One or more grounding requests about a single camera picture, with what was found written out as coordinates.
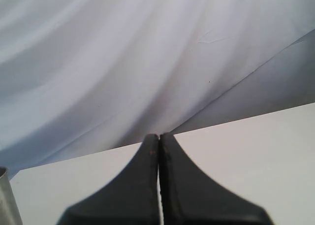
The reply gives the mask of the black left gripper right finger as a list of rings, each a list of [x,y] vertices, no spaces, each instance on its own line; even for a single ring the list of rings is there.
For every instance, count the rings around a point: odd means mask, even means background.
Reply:
[[[206,175],[175,136],[160,135],[159,182],[166,225],[270,225],[266,211]]]

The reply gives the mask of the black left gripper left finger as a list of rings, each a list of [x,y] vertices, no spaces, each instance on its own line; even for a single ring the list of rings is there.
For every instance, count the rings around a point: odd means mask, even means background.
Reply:
[[[158,225],[158,142],[145,136],[126,167],[106,186],[68,207],[60,225]]]

